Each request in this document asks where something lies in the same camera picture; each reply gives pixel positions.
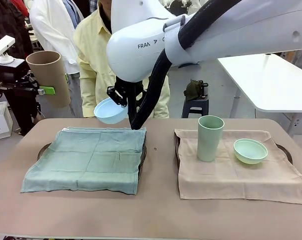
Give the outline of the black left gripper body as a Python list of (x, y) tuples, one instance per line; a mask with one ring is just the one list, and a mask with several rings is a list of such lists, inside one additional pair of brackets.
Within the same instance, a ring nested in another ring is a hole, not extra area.
[(36, 91), (37, 81), (33, 77), (24, 59), (14, 59), (11, 63), (0, 64), (0, 83), (5, 88)]

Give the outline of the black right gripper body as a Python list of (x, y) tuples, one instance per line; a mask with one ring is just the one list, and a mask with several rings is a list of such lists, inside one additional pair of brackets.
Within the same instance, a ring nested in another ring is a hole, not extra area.
[(144, 92), (143, 82), (139, 81), (133, 83), (116, 77), (115, 91), (119, 93), (123, 99), (128, 99), (129, 97), (135, 98)]

